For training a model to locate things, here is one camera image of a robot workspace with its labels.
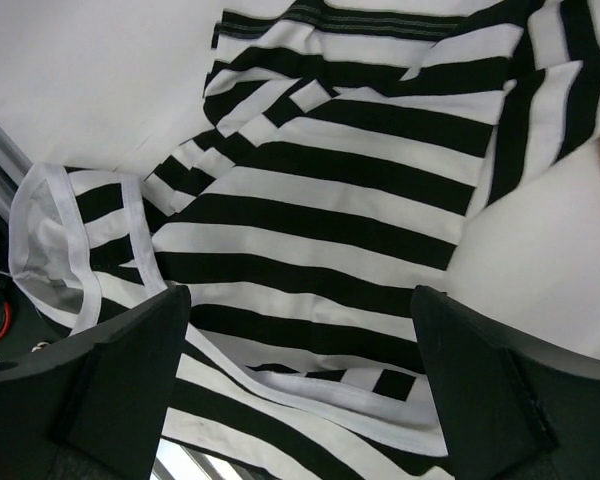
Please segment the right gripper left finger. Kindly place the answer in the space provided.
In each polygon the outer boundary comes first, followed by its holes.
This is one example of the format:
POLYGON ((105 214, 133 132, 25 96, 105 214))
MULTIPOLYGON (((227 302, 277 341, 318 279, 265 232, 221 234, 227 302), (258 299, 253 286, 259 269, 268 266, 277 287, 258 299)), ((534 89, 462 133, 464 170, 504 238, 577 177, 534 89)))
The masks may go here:
POLYGON ((189 308, 171 287, 0 362, 0 479, 149 478, 189 308))

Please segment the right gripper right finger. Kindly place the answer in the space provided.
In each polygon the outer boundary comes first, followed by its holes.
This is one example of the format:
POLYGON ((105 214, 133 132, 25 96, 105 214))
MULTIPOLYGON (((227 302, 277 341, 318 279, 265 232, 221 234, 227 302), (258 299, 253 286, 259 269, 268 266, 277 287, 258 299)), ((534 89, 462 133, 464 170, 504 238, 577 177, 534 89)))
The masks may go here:
POLYGON ((417 343, 458 479, 600 479, 600 360, 414 290, 417 343))

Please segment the black white striped tank top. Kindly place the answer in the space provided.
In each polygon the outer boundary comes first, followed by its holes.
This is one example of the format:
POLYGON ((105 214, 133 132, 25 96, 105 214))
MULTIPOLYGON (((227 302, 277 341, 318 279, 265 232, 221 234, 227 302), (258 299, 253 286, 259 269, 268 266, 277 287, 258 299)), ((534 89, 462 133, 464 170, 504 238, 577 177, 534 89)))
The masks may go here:
POLYGON ((600 1, 226 11, 145 179, 38 164, 9 270, 67 334, 191 294, 164 438, 278 479, 451 479, 411 319, 467 220, 600 137, 600 1))

